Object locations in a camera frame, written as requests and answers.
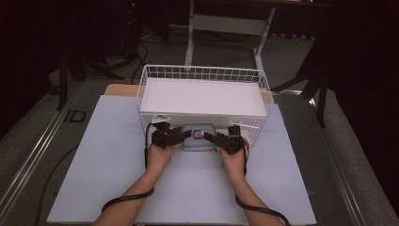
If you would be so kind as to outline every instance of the person's right hand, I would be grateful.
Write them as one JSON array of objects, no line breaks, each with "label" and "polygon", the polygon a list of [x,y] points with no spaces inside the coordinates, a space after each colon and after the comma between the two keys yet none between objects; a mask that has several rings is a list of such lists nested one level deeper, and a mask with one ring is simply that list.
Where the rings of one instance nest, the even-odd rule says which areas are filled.
[{"label": "person's right hand", "polygon": [[222,166],[232,183],[236,180],[245,179],[244,166],[245,166],[245,152],[243,149],[232,155],[228,154],[223,148],[216,147],[216,151],[223,159]]}]

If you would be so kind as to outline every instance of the dark background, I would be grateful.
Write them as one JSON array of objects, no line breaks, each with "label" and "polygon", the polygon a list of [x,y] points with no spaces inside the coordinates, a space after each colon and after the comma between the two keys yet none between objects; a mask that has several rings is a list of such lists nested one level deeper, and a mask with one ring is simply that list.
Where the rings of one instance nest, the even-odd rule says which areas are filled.
[{"label": "dark background", "polygon": [[[140,21],[166,40],[168,24],[186,24],[188,1],[146,1]],[[125,1],[0,2],[0,137],[51,88],[48,74],[58,68],[55,29],[90,58],[123,54]],[[297,76],[319,70],[353,127],[375,175],[399,213],[399,145],[395,132],[399,72],[399,3],[338,1],[350,10],[279,8],[270,33],[317,37]],[[199,4],[206,11],[210,3]],[[227,8],[216,14],[266,18],[265,8]]]}]

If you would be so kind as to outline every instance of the person's left hand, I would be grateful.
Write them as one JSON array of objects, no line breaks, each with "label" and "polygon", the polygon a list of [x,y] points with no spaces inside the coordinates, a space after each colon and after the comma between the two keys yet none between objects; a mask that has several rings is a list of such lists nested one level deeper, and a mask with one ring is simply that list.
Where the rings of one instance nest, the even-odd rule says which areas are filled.
[{"label": "person's left hand", "polygon": [[152,144],[149,149],[148,165],[146,172],[156,178],[161,177],[167,167],[173,153],[180,148],[180,144],[176,144],[166,148],[165,150]]}]

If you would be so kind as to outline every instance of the white wire basket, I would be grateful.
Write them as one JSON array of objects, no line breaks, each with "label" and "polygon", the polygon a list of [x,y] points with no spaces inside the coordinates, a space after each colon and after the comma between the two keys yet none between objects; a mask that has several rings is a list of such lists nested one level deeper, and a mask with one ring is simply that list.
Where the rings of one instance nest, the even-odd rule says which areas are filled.
[{"label": "white wire basket", "polygon": [[137,97],[144,132],[150,122],[167,121],[211,123],[227,135],[237,124],[251,146],[274,103],[264,71],[196,66],[146,65]]}]

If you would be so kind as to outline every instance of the metal grid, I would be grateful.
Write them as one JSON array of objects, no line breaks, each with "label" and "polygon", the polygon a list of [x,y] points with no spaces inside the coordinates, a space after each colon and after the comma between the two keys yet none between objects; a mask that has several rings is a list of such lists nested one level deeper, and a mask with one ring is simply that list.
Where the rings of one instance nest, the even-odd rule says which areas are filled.
[{"label": "metal grid", "polygon": [[[141,75],[140,85],[137,93],[137,108],[139,112],[148,78],[199,79],[224,82],[257,83],[260,92],[270,92],[266,76],[262,70],[198,66],[146,65]],[[267,115],[270,113],[270,110],[271,105],[266,105]],[[154,117],[156,116],[140,114],[140,119],[144,130]],[[230,120],[230,123],[237,122],[249,125],[245,129],[248,131],[251,143],[254,144],[256,137],[259,135],[265,121],[266,119],[241,117],[239,119]],[[212,121],[208,122],[217,123],[217,120],[213,119]]]}]

